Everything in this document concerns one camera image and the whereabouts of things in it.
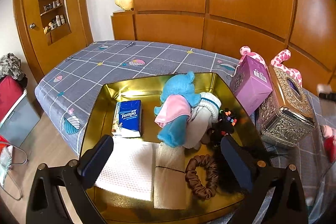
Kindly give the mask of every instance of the yellow stuffed animal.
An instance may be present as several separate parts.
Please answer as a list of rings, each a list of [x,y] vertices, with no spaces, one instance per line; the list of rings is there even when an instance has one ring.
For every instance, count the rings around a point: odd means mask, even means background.
[[[115,0],[115,4],[125,11],[133,8],[133,0]]]

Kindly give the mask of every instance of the gold box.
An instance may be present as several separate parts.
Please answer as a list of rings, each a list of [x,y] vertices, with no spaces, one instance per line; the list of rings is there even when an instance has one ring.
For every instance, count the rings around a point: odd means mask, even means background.
[[[173,75],[162,75],[125,80],[104,85],[90,114],[86,127],[81,154],[92,148],[104,134],[111,134],[116,102],[140,99],[142,102],[142,140],[160,143],[157,134],[160,127],[154,122],[154,107],[160,106],[160,94],[166,81]],[[252,121],[236,100],[229,87],[216,73],[196,73],[194,85],[196,93],[211,92],[222,102],[222,108],[228,107],[236,113],[237,124],[234,139],[242,146],[264,149],[263,142]],[[185,166],[195,155],[213,154],[206,145],[199,151],[186,149]],[[201,181],[206,183],[206,173],[197,168]],[[92,187],[87,193],[103,218],[108,223],[205,223],[219,218],[237,208],[243,199],[241,193],[227,193],[217,188],[216,195],[209,200],[200,200],[192,191],[185,188],[187,196],[186,210],[155,209],[153,202],[128,198]]]
[[[296,146],[315,127],[312,107],[296,80],[268,66],[273,91],[259,107],[261,139],[284,148]]]

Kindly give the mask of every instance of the wooden floor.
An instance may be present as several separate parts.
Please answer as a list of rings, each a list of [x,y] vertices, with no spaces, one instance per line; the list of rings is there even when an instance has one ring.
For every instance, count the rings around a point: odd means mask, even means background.
[[[71,159],[78,159],[78,156],[65,143],[45,113],[43,113],[41,120],[23,142],[21,148],[27,152],[29,162],[23,166],[15,166],[10,172],[21,187],[23,198],[20,201],[15,201],[1,188],[0,196],[17,221],[20,224],[24,224],[26,223],[26,208],[30,189],[38,165],[42,162],[49,167],[65,165]],[[15,162],[19,162],[18,160],[22,158],[20,153],[15,153]],[[5,181],[5,189],[13,195],[18,195],[18,191],[8,176]],[[72,221],[76,224],[82,223],[70,202],[65,188],[61,187],[61,193]]]

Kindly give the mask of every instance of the bedsheet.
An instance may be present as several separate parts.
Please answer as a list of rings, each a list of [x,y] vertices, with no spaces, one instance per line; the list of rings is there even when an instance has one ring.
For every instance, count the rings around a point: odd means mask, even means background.
[[[110,82],[170,73],[215,72],[229,85],[238,60],[192,47],[144,41],[100,41],[66,58],[38,84],[35,95],[63,139],[79,155],[90,112],[100,88]],[[315,111],[316,127],[299,146],[273,159],[275,167],[297,166],[306,200],[319,217],[336,192],[336,165],[325,155],[319,125],[336,128],[336,119],[321,116],[318,98],[305,91]],[[256,223],[262,220],[269,199]],[[226,223],[229,215],[216,220]]]

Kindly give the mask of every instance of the camouflage fabric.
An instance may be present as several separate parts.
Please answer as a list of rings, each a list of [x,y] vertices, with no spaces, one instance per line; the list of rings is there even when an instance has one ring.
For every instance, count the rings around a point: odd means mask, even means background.
[[[21,60],[12,53],[0,58],[0,78],[7,75],[18,81],[26,76],[21,70]]]

